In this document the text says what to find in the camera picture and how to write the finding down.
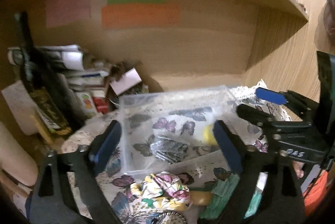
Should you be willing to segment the orange sticky note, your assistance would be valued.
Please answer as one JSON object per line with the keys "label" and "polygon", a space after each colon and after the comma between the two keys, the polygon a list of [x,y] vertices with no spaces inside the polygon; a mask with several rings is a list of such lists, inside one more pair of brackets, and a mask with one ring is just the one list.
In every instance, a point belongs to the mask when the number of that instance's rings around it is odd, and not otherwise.
{"label": "orange sticky note", "polygon": [[101,9],[105,29],[175,26],[180,21],[180,7],[174,3],[111,4]]}

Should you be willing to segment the dark wine bottle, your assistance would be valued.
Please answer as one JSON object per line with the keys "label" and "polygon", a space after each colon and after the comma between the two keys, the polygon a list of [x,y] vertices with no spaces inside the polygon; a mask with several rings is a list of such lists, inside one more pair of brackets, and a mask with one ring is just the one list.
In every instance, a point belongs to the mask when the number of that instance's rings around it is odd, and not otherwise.
{"label": "dark wine bottle", "polygon": [[56,81],[56,75],[42,52],[35,48],[28,24],[28,14],[15,14],[21,39],[22,64],[20,77],[30,98],[37,105],[37,113],[51,133],[69,135],[73,132],[67,120],[66,104]]}

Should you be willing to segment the stack of papers and books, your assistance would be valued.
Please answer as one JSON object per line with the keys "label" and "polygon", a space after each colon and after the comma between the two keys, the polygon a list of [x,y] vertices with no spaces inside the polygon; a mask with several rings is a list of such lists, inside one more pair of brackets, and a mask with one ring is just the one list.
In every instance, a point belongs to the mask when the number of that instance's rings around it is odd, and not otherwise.
{"label": "stack of papers and books", "polygon": [[[94,58],[78,45],[37,46],[56,75],[56,81],[62,92],[62,101],[66,104],[67,116],[76,115],[82,119],[95,116],[92,95],[82,96],[89,89],[102,88],[108,76],[111,64]],[[8,60],[19,66],[23,61],[20,47],[8,48]]]}

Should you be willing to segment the floral fabric scrunchie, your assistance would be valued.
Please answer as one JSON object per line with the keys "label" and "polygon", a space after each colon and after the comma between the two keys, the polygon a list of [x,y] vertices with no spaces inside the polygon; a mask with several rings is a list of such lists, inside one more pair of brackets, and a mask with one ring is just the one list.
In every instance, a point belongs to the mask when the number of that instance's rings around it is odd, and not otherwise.
{"label": "floral fabric scrunchie", "polygon": [[193,203],[189,188],[168,172],[150,174],[141,183],[132,183],[130,191],[150,209],[185,211]]}

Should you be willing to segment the green fabric scrunchie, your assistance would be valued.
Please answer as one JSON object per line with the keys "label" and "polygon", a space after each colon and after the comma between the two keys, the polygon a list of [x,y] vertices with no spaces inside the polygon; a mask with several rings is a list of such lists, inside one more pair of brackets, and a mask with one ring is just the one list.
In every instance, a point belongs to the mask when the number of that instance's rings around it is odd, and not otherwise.
{"label": "green fabric scrunchie", "polygon": [[[204,212],[199,216],[199,219],[216,219],[230,200],[236,186],[238,185],[240,177],[236,174],[230,175],[226,180],[218,180],[211,190],[212,199],[210,204],[206,207]],[[254,194],[251,198],[249,207],[244,215],[244,218],[249,218],[255,215],[262,199],[262,191],[255,188]]]}

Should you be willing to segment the white paper note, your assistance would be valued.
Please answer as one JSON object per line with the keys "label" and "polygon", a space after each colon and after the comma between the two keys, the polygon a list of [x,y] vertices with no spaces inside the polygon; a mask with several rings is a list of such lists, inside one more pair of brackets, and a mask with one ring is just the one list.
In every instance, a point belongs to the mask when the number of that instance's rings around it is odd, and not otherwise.
{"label": "white paper note", "polygon": [[7,86],[1,91],[13,114],[15,121],[25,135],[33,135],[38,129],[31,118],[35,113],[36,104],[30,98],[21,80]]}

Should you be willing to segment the clear plastic storage box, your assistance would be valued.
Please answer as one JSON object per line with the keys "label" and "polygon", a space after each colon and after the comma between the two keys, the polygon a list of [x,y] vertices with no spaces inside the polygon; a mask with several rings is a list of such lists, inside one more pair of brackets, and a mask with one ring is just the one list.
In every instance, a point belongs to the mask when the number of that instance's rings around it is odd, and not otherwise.
{"label": "clear plastic storage box", "polygon": [[[205,126],[224,121],[230,131],[250,141],[248,123],[239,118],[238,100],[224,85],[175,92],[125,95],[120,98],[121,166],[124,173],[141,176],[203,159],[215,151],[203,141]],[[150,144],[158,135],[188,145],[187,157],[175,164],[155,158]]]}

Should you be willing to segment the small white cardboard box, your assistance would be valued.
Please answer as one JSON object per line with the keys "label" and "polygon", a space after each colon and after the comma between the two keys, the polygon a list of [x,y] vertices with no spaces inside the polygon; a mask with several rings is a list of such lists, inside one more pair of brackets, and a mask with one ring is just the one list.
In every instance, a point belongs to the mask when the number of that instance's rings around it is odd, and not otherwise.
{"label": "small white cardboard box", "polygon": [[130,88],[142,82],[142,79],[135,68],[130,69],[126,73],[124,73],[121,78],[117,80],[113,80],[110,83],[110,86],[116,96],[121,95],[125,91],[128,91]]}

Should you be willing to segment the butterfly print tablecloth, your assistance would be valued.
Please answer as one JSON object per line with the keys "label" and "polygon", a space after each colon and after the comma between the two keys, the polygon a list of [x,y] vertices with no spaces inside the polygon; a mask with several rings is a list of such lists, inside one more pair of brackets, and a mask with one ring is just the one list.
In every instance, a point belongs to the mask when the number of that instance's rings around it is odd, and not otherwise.
{"label": "butterfly print tablecloth", "polygon": [[112,121],[121,136],[106,147],[97,183],[123,223],[196,223],[219,216],[240,177],[216,144],[214,123],[222,120],[242,141],[265,153],[262,130],[238,117],[246,104],[277,121],[290,116],[255,95],[255,87],[225,86],[123,96],[119,109],[87,120],[61,147],[72,153],[90,145]]}

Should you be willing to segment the beige cylindrical roll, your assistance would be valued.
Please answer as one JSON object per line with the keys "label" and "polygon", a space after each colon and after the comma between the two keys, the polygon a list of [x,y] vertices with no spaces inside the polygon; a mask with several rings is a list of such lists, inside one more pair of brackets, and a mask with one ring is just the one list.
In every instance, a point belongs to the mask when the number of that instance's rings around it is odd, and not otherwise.
{"label": "beige cylindrical roll", "polygon": [[0,146],[2,169],[22,184],[33,186],[38,176],[37,164],[2,122]]}

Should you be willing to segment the pink sticky note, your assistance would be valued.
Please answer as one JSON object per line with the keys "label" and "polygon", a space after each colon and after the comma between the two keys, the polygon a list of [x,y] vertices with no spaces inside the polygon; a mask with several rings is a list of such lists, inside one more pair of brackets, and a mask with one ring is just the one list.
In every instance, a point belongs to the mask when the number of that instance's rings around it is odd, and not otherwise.
{"label": "pink sticky note", "polygon": [[47,28],[68,25],[90,17],[90,0],[47,0],[45,2]]}

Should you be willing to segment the yellow sponge block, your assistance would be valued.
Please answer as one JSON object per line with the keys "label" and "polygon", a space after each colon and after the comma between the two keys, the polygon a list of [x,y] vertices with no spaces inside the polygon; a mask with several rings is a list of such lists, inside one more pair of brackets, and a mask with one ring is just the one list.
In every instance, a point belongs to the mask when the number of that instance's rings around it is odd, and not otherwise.
{"label": "yellow sponge block", "polygon": [[190,191],[192,204],[195,206],[208,206],[212,199],[212,193],[207,191]]}

